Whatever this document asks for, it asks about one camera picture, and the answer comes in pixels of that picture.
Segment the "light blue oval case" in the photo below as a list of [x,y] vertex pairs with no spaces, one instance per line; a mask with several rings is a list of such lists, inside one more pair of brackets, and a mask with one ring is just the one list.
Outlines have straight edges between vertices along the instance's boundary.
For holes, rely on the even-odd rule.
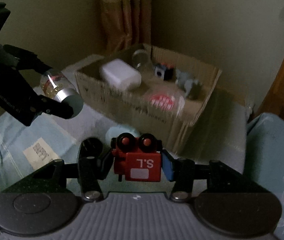
[[105,135],[105,142],[107,145],[111,145],[112,138],[118,137],[122,133],[131,133],[135,137],[139,137],[140,133],[137,129],[133,128],[129,125],[116,125],[113,127],[110,127]]

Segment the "white rectangular case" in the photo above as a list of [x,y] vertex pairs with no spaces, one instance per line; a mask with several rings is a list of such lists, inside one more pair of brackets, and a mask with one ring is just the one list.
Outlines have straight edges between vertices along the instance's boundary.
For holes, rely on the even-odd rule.
[[141,74],[121,59],[114,59],[100,67],[100,76],[110,86],[131,90],[141,85]]

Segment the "clear plastic jar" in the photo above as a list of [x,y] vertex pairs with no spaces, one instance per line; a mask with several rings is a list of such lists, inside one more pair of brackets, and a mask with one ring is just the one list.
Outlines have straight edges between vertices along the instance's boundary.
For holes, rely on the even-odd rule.
[[146,50],[138,49],[133,53],[132,64],[136,70],[141,71],[144,68],[148,67],[150,63],[150,55]]

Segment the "clear tub red label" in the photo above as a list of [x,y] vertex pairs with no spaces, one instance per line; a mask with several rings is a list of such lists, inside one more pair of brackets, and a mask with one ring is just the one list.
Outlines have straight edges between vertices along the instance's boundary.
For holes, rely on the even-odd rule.
[[185,99],[181,92],[169,87],[155,86],[150,88],[144,98],[151,105],[162,111],[170,112],[180,116],[185,105]]

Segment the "cardboard box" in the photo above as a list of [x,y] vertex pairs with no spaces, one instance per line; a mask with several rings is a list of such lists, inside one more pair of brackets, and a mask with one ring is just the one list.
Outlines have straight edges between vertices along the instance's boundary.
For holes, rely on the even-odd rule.
[[[114,59],[132,65],[133,54],[138,49],[145,50],[151,60],[141,71],[140,87],[118,90],[103,81],[100,76],[102,65]],[[175,82],[157,77],[152,66],[154,63],[170,64],[174,69],[198,79],[201,83],[198,98],[185,98],[184,91]],[[144,43],[96,60],[79,69],[75,77],[80,95],[87,105],[119,124],[128,124],[141,133],[153,134],[168,151],[180,154],[221,73],[217,67],[195,57]]]

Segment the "black white cube toy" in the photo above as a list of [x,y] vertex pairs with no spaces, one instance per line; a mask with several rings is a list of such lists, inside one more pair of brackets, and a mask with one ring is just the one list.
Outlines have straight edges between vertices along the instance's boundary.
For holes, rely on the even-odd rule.
[[166,63],[157,63],[154,66],[154,75],[164,81],[171,81],[174,77],[174,66]]

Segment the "red toy car block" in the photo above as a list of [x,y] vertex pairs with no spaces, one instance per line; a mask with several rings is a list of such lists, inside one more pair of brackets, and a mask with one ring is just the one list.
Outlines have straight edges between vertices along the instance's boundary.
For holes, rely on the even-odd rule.
[[139,137],[125,132],[111,140],[118,181],[160,182],[162,141],[150,133]]

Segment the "light blue blanket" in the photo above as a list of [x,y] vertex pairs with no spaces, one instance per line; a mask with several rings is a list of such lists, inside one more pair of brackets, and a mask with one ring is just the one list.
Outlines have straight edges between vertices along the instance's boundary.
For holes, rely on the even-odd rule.
[[[88,137],[104,144],[110,127],[119,125],[84,106],[70,120],[42,114],[29,127],[10,114],[0,116],[0,190],[54,159],[74,163],[81,142]],[[215,89],[192,131],[181,157],[207,164],[220,160],[238,172],[244,168],[245,108],[224,90]]]

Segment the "brown curtain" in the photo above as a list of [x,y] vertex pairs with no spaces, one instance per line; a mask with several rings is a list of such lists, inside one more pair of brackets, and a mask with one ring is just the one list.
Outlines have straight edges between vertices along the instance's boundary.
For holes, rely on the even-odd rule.
[[151,43],[152,0],[100,0],[107,51]]

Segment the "glass bottle yellow capsules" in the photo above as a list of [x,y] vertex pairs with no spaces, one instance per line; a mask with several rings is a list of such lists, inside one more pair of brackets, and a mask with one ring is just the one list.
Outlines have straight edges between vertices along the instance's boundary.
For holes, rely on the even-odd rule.
[[41,76],[40,87],[45,96],[57,101],[63,107],[67,107],[70,110],[70,113],[64,119],[74,118],[82,111],[83,99],[75,86],[62,72],[49,69]]

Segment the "light blue floral pillow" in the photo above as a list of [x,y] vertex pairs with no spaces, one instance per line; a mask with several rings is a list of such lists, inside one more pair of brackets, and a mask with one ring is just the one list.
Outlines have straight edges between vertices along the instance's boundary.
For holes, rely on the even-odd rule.
[[275,236],[284,239],[284,121],[278,116],[263,113],[248,124],[244,174],[280,200]]

